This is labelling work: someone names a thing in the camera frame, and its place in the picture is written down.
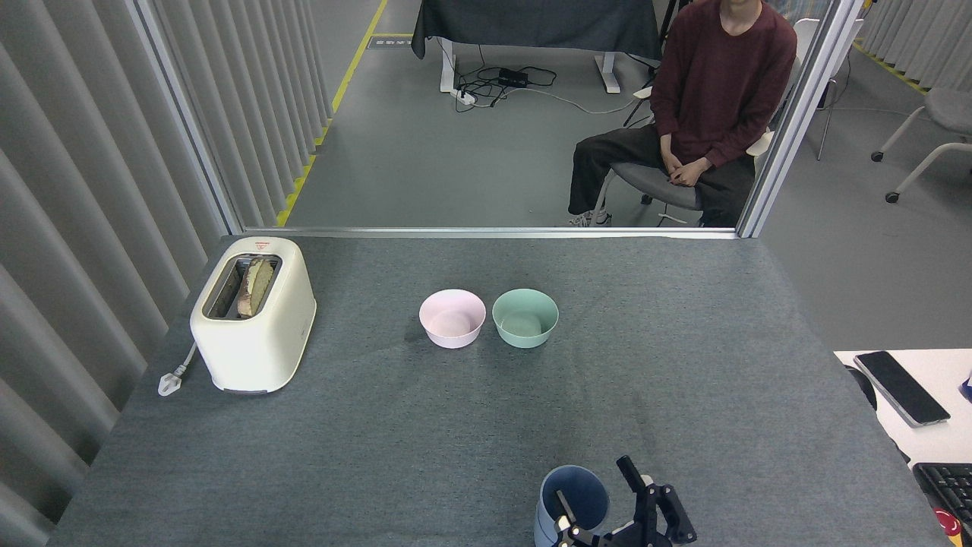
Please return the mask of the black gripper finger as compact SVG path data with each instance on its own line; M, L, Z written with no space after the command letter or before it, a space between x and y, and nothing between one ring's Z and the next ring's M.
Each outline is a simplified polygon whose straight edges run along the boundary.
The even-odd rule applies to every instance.
M676 546L698 539L672 485L642 476L628 456L619 457L617 466L636 495L632 522L617 531L617 546Z
M560 516L554 521L556 533L552 546L611 546L605 533L598 533L608 515L608 502L583 503L579 509L570 505L562 489L555 492Z

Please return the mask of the person's left hand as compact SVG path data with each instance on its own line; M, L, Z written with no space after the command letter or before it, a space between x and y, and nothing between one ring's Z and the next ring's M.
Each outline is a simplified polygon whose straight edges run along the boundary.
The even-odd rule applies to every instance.
M676 165L670 173L670 183L683 187L694 187L705 171L712 168L708 158L700 158L686 165Z

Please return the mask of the person's right hand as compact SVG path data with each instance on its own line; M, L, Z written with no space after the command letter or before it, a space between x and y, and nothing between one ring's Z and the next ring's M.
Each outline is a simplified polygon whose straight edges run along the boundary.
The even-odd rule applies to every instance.
M667 171L667 179L669 179L671 184L677 186L693 185L692 183L690 183L690 178L688 178L688 174L687 171L685 170L685 167L683 166L681 161L677 159L677 157L674 156L673 153L670 152L669 149L662 147L661 157L665 166L665 170Z

